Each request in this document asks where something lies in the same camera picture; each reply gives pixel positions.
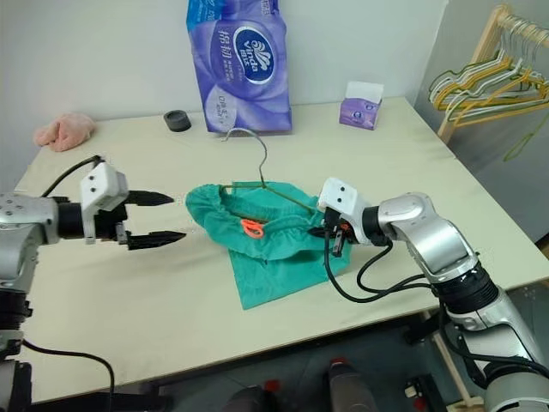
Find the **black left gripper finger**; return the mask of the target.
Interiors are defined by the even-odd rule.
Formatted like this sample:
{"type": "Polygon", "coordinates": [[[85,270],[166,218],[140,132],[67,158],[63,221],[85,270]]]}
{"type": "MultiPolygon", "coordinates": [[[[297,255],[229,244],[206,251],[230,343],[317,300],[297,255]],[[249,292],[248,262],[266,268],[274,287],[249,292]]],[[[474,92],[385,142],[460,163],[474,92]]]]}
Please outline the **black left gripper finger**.
{"type": "Polygon", "coordinates": [[[143,235],[133,235],[130,231],[126,232],[126,245],[130,251],[151,249],[169,245],[184,239],[185,233],[174,231],[151,232],[143,235]]]}
{"type": "Polygon", "coordinates": [[[156,191],[129,191],[127,196],[127,204],[140,207],[155,207],[173,202],[172,197],[156,191]]]}

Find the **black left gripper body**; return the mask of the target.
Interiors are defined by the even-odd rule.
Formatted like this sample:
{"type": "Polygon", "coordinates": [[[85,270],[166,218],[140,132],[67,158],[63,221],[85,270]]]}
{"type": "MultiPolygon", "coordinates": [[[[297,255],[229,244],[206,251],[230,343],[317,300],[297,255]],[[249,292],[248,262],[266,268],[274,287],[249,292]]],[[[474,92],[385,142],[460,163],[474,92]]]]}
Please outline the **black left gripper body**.
{"type": "Polygon", "coordinates": [[[125,200],[113,210],[100,209],[94,216],[95,238],[128,246],[130,235],[124,225],[127,219],[128,213],[125,200]]]}

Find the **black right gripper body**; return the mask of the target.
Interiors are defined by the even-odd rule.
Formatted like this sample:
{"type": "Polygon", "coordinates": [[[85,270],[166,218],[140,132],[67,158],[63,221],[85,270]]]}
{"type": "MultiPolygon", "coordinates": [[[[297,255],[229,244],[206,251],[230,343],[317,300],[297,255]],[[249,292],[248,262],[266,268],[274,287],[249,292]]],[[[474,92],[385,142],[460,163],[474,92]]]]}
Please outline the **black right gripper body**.
{"type": "Polygon", "coordinates": [[[345,244],[355,244],[357,241],[351,222],[341,212],[332,208],[326,208],[324,211],[322,235],[326,258],[340,258],[345,244]]]}

